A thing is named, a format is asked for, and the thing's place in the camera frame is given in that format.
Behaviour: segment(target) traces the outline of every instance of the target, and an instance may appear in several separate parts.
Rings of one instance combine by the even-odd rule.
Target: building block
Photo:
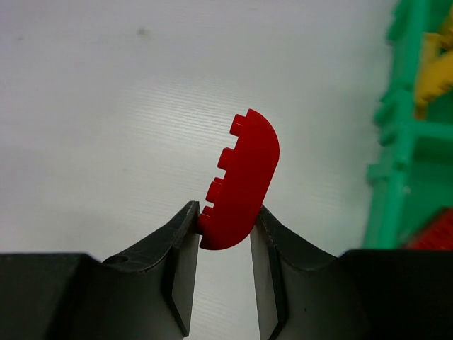
[[[258,112],[236,115],[230,133],[238,137],[234,149],[225,148],[218,167],[224,178],[215,178],[198,219],[200,247],[222,250],[245,239],[252,231],[280,156],[272,125]]]
[[[419,75],[415,103],[427,106],[453,86],[453,52],[446,52],[425,65]]]
[[[389,86],[374,113],[383,148],[367,172],[373,195],[365,248],[403,247],[433,215],[453,207],[453,93],[439,91],[434,101],[416,105],[416,94],[430,92],[418,87],[419,72],[450,58],[438,56],[436,33],[448,26],[452,4],[401,0],[394,10],[387,34],[394,50]],[[442,88],[441,77],[428,80]]]
[[[441,35],[440,47],[444,50],[451,50],[453,48],[453,7],[450,7],[439,33]]]
[[[453,250],[453,209],[444,209],[405,246],[415,250]]]

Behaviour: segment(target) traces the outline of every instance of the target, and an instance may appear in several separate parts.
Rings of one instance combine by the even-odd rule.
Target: white table surface
[[[236,113],[280,139],[265,199],[358,247],[394,0],[3,0],[0,251],[99,259],[203,202]],[[200,251],[190,339],[258,339],[249,240]]]

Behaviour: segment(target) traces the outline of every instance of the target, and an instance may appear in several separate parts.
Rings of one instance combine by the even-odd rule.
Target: red toy brick
[[[453,250],[453,209],[443,210],[406,248]]]
[[[206,195],[214,207],[205,207],[198,219],[203,249],[226,249],[251,233],[280,156],[272,125],[254,110],[236,115],[230,133],[239,138],[220,156],[217,166],[225,176],[216,177]]]

